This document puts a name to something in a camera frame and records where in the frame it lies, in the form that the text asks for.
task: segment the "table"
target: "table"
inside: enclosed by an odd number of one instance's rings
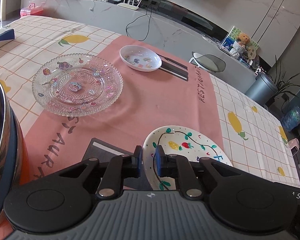
[[[15,30],[15,40],[0,48],[0,82],[25,136],[32,179],[81,161],[93,137],[109,143],[118,142],[118,145],[113,144],[133,152],[135,145],[142,145],[152,130],[167,125],[166,122],[171,122],[168,125],[175,122],[176,125],[188,123],[192,129],[214,140],[234,167],[267,180],[300,187],[280,122],[244,94],[204,70],[119,33],[82,23],[26,16],[7,28]],[[157,72],[160,70],[142,73],[118,66],[123,78],[122,94],[112,106],[93,116],[56,116],[35,101],[32,79],[47,61],[59,55],[88,53],[102,55],[115,66],[121,65],[118,53],[112,55],[112,52],[123,44],[141,44],[186,65],[189,72],[187,91],[180,90],[179,83],[184,84],[184,81]],[[166,89],[152,95],[149,88],[154,84]],[[205,90],[205,99],[201,88]],[[189,91],[195,94],[187,99]],[[173,111],[165,105],[165,98],[170,100]],[[176,110],[184,104],[192,104],[192,108],[183,106]],[[147,112],[148,108],[157,111],[157,119]],[[207,127],[209,119],[214,125]],[[8,228],[0,229],[0,238],[7,234]]]

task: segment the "pink storage box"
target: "pink storage box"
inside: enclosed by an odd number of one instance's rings
[[[20,10],[20,16],[27,15],[42,15],[44,12],[44,8],[42,6],[35,6],[34,3],[31,3],[29,7],[23,8]]]

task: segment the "pink device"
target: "pink device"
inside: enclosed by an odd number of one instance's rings
[[[20,16],[27,15],[42,15],[44,8],[42,6],[35,6],[34,3],[29,4],[29,7],[23,8],[20,10]]]
[[[289,145],[289,148],[290,148],[290,150],[292,152],[292,155],[295,155],[298,152],[299,147],[300,147],[298,139],[295,138],[295,139],[290,140],[288,142],[288,145]]]

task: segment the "blue gripper pad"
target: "blue gripper pad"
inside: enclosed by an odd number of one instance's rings
[[[142,147],[138,155],[138,176],[139,177],[141,176],[141,164],[142,164]]]
[[[161,158],[158,150],[158,146],[155,148],[155,161],[157,163],[157,174],[160,177],[161,176]]]

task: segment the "stuffed teddy bear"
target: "stuffed teddy bear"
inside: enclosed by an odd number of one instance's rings
[[[246,49],[245,46],[250,42],[250,38],[245,33],[240,33],[236,41],[232,45],[232,49],[230,50],[230,54],[235,59],[239,59],[242,55],[245,54]]]
[[[246,35],[245,33],[240,33],[237,36],[237,42],[241,45],[241,46],[246,46],[249,42],[250,42],[250,38],[248,35]]]

